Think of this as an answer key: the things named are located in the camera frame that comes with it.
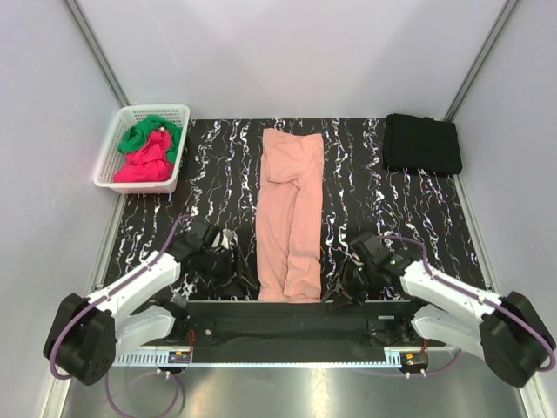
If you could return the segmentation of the pink printed t-shirt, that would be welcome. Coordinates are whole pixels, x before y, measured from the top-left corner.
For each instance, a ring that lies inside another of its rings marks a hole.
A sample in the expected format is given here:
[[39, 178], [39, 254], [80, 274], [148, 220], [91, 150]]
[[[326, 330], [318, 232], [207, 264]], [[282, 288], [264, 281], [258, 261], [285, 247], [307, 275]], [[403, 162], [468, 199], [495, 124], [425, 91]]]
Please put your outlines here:
[[264, 129], [256, 212], [258, 299], [313, 303], [321, 297], [324, 141]]

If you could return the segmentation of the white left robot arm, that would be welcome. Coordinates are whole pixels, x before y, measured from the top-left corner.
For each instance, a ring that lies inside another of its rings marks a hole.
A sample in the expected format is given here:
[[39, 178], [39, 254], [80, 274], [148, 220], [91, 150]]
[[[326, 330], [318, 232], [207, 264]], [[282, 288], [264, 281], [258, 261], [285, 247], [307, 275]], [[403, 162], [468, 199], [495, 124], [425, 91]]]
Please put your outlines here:
[[86, 297], [72, 293], [61, 301], [43, 349], [51, 375], [90, 386], [118, 357], [148, 342], [193, 341], [184, 303], [161, 294], [184, 274], [226, 296], [259, 287], [236, 233], [198, 220], [184, 233], [174, 226], [162, 248], [125, 276]]

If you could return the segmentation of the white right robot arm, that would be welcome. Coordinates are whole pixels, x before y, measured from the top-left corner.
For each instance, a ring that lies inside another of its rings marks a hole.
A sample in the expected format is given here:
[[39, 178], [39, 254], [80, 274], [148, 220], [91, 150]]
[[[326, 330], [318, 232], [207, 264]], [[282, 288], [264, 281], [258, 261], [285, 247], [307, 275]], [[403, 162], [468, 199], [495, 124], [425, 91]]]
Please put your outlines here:
[[531, 301], [521, 293], [500, 295], [468, 285], [432, 267], [425, 245], [396, 235], [364, 233], [349, 245], [332, 286], [322, 299], [337, 306], [362, 305], [375, 287], [390, 287], [418, 304], [395, 323], [400, 342], [436, 340], [484, 361], [502, 381], [524, 387], [556, 366], [556, 342]]

